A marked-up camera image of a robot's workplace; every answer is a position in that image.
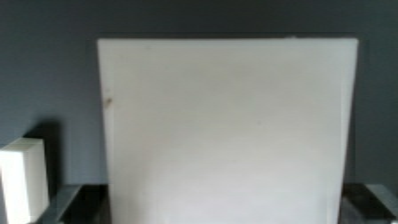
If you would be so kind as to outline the gripper left finger with silver tip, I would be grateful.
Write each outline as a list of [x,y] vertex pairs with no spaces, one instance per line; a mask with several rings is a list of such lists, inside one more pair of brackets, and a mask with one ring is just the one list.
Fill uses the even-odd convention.
[[63,185],[35,224],[109,224],[108,186]]

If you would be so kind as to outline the gripper right finger with black tip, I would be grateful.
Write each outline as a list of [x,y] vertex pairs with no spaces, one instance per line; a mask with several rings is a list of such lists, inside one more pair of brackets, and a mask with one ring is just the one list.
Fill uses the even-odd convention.
[[339,224],[398,224],[398,196],[383,185],[342,185]]

